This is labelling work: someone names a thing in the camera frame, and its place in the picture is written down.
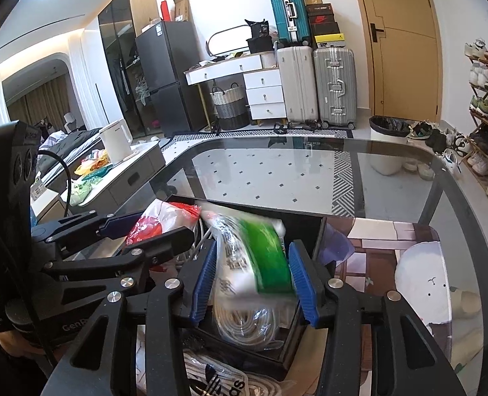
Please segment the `left hand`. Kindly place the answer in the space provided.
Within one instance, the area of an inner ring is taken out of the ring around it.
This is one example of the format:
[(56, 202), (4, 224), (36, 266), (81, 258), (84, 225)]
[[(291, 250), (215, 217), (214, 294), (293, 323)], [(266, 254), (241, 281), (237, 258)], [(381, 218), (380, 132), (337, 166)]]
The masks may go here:
[(31, 345), (28, 340), (17, 331), (0, 333), (0, 346), (13, 357), (31, 358), (32, 355), (45, 354), (45, 351), (42, 348), (37, 348)]

